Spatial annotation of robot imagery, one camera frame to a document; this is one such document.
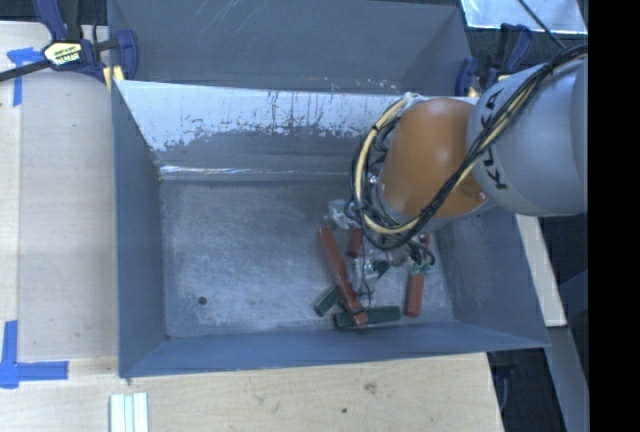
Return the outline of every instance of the blue clamp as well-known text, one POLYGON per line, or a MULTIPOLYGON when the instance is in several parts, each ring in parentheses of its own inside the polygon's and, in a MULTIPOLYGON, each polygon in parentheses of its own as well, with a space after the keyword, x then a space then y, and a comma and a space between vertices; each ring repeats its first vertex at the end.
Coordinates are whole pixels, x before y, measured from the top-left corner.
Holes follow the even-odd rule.
POLYGON ((0 388, 15 389, 20 382, 32 380, 68 379, 69 361, 18 363, 18 321, 5 322, 2 361, 0 362, 0 388))
POLYGON ((495 56, 480 61, 468 57, 462 63, 456 78, 454 95, 467 96, 471 87, 482 93, 491 87, 499 76, 515 73, 529 54, 533 34, 524 25, 500 25, 500 41, 495 56))
POLYGON ((51 44, 47 48, 60 41, 69 41, 79 45, 80 51, 76 61, 72 64, 52 64, 55 71, 74 71, 105 83, 105 64, 100 60, 102 49, 119 48, 120 65, 127 79, 134 77, 138 68, 138 48, 133 31, 119 30, 116 39, 112 42, 98 43, 82 39, 82 29, 78 24, 78 3, 80 0, 33 0, 34 9, 38 21, 42 23, 51 34, 51 44))

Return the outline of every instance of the cylindrical object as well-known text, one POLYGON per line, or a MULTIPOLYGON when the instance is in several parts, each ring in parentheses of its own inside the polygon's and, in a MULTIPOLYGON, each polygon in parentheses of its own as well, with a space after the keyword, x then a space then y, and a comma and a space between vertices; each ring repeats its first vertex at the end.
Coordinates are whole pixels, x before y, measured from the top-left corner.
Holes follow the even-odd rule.
MULTIPOLYGON (((540 66, 487 89, 475 106, 467 146, 540 66)), ((482 156, 473 175, 497 205, 521 215, 575 215, 586 201, 586 59, 556 70, 513 126, 482 156)))
POLYGON ((338 287, 340 298, 345 305, 347 313, 349 313, 351 322, 356 326, 366 324, 367 313, 364 306, 360 304, 360 301, 358 301, 358 296, 351 287, 344 259, 338 250, 338 245, 335 237, 333 236, 333 231, 327 227, 320 228, 318 230, 318 241, 320 242, 325 259, 329 265, 331 277, 338 287))
POLYGON ((349 245, 347 245, 346 255, 350 258, 357 258, 362 249, 362 229, 352 229, 349 237, 349 245))

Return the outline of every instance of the small object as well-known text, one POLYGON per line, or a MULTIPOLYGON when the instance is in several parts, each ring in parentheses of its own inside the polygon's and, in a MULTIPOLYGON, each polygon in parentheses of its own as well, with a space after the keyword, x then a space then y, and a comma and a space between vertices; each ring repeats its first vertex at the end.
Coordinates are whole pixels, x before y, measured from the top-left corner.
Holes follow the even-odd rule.
POLYGON ((420 316, 422 308, 422 293, 424 290, 424 274, 409 273, 405 289, 404 314, 411 318, 420 316))
POLYGON ((110 432, 149 432, 147 393, 111 395, 109 399, 110 432))
POLYGON ((351 283, 349 282, 344 259, 338 250, 333 231, 325 226, 318 230, 317 235, 327 263, 329 264, 329 271, 338 287, 340 299, 349 314, 351 323, 355 326, 366 324, 367 314, 364 312, 364 306, 358 300, 358 296, 353 291, 351 283))
MULTIPOLYGON (((367 309, 367 319, 369 324, 382 324, 396 322, 402 318, 402 311, 399 306, 380 306, 367 309)), ((336 313, 333 315, 333 323, 336 329, 350 329, 353 327, 348 313, 336 313)))
POLYGON ((345 201, 344 199, 336 199, 329 201, 329 220, 336 225, 339 229, 353 229, 356 227, 356 223, 353 219, 345 215, 345 201))
MULTIPOLYGON (((378 273, 378 279, 380 279, 384 273, 389 270, 391 265, 388 261, 376 261, 373 264, 374 270, 378 273)), ((331 288, 323 297, 313 306, 313 310, 318 316, 326 315, 329 310, 340 301, 340 291, 337 286, 331 288)))
POLYGON ((350 258, 357 258, 362 248, 362 229, 351 230, 349 245, 347 246, 346 255, 350 258))
MULTIPOLYGON (((425 233, 420 235, 418 241, 425 247, 429 247, 431 234, 425 233)), ((407 286, 404 293, 404 314, 410 318, 420 316, 422 309, 422 294, 424 291, 424 278, 426 273, 433 267, 433 262, 426 259, 422 263, 416 263, 414 260, 409 265, 409 275, 407 276, 407 286)))
POLYGON ((340 291, 337 286, 334 286, 313 306, 313 310, 318 316, 324 316, 327 312, 335 306, 340 300, 340 291))

